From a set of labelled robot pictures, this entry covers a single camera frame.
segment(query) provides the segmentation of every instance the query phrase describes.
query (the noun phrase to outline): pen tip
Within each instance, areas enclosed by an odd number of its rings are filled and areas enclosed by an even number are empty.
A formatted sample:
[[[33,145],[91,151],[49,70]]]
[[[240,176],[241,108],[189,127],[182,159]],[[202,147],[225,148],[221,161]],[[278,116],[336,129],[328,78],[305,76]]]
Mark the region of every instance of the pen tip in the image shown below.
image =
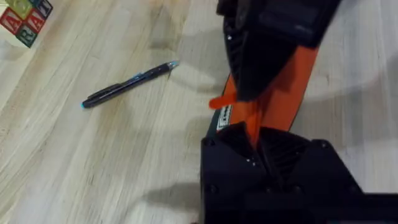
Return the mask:
[[[179,66],[179,65],[180,65],[180,61],[178,61],[178,60],[169,62],[169,67],[170,67],[171,69],[173,69],[173,68],[175,68],[175,67],[177,67],[177,66]]]

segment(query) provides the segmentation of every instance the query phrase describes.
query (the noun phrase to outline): mechanism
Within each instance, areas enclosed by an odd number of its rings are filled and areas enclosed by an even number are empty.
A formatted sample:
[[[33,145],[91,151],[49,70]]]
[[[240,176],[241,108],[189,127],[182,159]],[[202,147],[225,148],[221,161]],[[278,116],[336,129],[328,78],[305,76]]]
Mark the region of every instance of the mechanism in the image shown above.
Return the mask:
[[[340,0],[219,0],[231,74],[201,142],[205,224],[397,222],[326,140],[289,133]]]

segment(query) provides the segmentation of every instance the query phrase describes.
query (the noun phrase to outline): block letter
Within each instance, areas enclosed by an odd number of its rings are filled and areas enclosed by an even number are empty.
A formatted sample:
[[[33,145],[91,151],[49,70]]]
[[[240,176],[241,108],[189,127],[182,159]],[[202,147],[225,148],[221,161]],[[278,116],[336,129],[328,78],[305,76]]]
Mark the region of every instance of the block letter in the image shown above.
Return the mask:
[[[0,18],[0,23],[12,34],[16,35],[22,25],[22,19],[8,7]]]
[[[47,0],[41,0],[36,7],[42,16],[47,19],[52,11],[52,5]]]
[[[41,16],[37,9],[32,9],[30,14],[27,16],[25,23],[27,23],[29,28],[38,34],[45,23],[45,19]]]
[[[31,47],[37,37],[37,34],[34,31],[32,31],[27,25],[24,24],[19,29],[16,36],[27,47]]]

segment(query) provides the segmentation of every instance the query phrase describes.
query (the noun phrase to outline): screw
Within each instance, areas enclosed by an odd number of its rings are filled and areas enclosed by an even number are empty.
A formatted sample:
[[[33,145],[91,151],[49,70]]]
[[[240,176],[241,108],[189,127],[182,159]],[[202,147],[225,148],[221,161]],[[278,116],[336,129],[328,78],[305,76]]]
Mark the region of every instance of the screw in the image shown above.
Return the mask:
[[[218,189],[215,185],[210,185],[210,193],[217,194]]]
[[[301,189],[301,187],[295,185],[295,186],[293,186],[293,191],[294,191],[295,193],[301,193],[301,192],[302,192],[302,189]]]

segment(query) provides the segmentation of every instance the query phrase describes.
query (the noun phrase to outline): pen clip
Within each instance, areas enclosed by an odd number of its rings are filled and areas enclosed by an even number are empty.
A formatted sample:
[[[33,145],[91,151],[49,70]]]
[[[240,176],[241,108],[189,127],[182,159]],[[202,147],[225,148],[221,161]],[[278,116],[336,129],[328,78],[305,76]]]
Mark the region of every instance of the pen clip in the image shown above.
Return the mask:
[[[111,86],[109,86],[109,87],[106,87],[106,88],[103,89],[103,90],[100,90],[100,91],[98,91],[98,92],[96,92],[96,93],[91,94],[90,96],[87,97],[87,100],[100,97],[100,96],[102,96],[102,95],[104,95],[104,94],[109,93],[110,91],[114,90],[115,88],[119,88],[120,86],[121,86],[121,85],[118,84],[118,83],[117,83],[117,84],[113,84],[113,85],[111,85]]]

